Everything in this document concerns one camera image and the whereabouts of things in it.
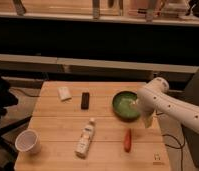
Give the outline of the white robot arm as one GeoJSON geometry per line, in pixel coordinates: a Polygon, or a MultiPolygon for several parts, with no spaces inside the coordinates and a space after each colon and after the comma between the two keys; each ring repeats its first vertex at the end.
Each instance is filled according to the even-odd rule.
{"type": "Polygon", "coordinates": [[[156,77],[136,92],[136,108],[148,128],[155,110],[158,110],[199,134],[199,106],[167,95],[169,83],[162,77],[156,77]]]}

